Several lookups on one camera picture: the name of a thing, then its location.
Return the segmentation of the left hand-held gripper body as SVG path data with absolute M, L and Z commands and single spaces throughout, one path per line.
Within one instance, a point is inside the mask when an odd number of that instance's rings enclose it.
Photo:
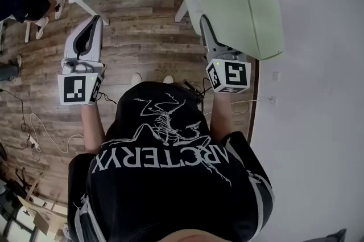
M 61 105 L 94 105 L 104 79 L 101 62 L 63 59 L 57 76 Z

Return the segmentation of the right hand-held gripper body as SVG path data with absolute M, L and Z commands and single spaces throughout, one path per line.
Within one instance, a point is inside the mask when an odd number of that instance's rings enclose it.
M 215 93 L 241 93 L 250 88 L 251 63 L 246 55 L 217 46 L 206 54 L 206 73 Z

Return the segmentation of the person's left forearm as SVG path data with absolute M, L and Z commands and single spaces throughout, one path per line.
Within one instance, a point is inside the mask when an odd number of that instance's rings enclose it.
M 82 128 L 85 150 L 87 153 L 98 154 L 106 140 L 97 103 L 81 107 Z

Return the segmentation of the person's right forearm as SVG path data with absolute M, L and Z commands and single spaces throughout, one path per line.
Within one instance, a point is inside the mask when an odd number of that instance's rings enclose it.
M 215 93 L 210 119 L 210 134 L 221 142 L 226 136 L 237 132 L 233 128 L 231 97 L 227 93 Z

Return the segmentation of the white bench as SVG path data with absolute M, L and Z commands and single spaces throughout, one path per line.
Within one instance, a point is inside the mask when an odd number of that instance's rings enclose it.
M 0 21 L 0 43 L 2 41 L 4 24 L 8 19 L 15 20 L 15 18 L 11 15 L 11 16 L 7 17 L 6 19 Z M 30 38 L 31 23 L 28 21 L 25 21 L 25 23 L 26 23 L 26 32 L 25 32 L 24 42 L 28 43 L 29 38 Z

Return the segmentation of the white power strip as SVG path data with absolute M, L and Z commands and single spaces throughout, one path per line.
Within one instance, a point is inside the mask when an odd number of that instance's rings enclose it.
M 31 134 L 28 134 L 27 142 L 31 144 L 32 149 L 35 149 L 38 153 L 41 152 L 38 141 Z

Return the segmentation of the person's black printed shirt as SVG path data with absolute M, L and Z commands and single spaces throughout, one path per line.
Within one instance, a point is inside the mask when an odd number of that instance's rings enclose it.
M 249 242 L 271 216 L 271 182 L 245 136 L 208 124 L 179 85 L 133 86 L 85 147 L 69 164 L 72 242 Z

